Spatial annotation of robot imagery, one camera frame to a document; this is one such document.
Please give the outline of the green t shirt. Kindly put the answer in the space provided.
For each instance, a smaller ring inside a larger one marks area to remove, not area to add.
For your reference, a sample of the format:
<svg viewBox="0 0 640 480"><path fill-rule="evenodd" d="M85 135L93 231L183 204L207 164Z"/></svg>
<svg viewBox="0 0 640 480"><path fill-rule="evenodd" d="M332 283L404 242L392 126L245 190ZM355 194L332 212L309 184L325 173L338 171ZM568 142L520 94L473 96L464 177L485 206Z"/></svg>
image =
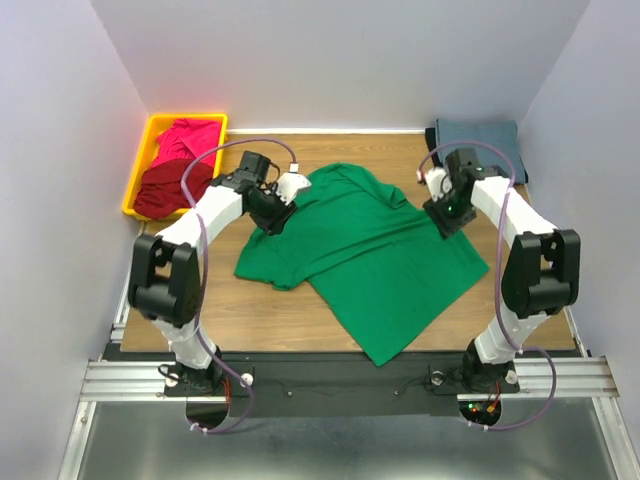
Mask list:
<svg viewBox="0 0 640 480"><path fill-rule="evenodd" d="M283 232L255 229L235 274L283 291L309 283L376 366L488 272L463 233L442 238L423 210L369 170L334 163L309 179Z"/></svg>

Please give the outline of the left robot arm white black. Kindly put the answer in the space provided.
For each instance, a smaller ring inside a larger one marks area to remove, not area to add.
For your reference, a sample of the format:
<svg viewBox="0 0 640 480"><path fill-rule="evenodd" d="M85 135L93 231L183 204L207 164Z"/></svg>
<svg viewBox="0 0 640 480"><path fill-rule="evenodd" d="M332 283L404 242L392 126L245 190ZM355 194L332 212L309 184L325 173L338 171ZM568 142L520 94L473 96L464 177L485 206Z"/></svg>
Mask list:
<svg viewBox="0 0 640 480"><path fill-rule="evenodd" d="M230 174L210 181L202 197L175 223L155 235L140 235L133 246L128 303L161 332L175 363L160 373L170 387L184 385L201 395L223 381L217 345L199 320L211 242L232 222L249 215L268 235L280 234L296 211L296 197L310 180L296 163L270 182L273 164L246 151Z"/></svg>

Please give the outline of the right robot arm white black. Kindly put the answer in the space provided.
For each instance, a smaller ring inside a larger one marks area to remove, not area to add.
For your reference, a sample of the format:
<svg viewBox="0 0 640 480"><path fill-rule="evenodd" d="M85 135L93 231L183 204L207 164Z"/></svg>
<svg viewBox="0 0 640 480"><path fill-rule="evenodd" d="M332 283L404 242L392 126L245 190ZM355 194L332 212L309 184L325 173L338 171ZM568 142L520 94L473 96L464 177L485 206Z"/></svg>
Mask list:
<svg viewBox="0 0 640 480"><path fill-rule="evenodd" d="M549 317L576 302L581 239L573 229L547 221L516 191L508 160L484 166L477 141L454 142L443 166L419 166L417 180L430 198L423 208L444 239L482 213L498 230L495 316L467 347L461 383L470 391L514 385L515 357Z"/></svg>

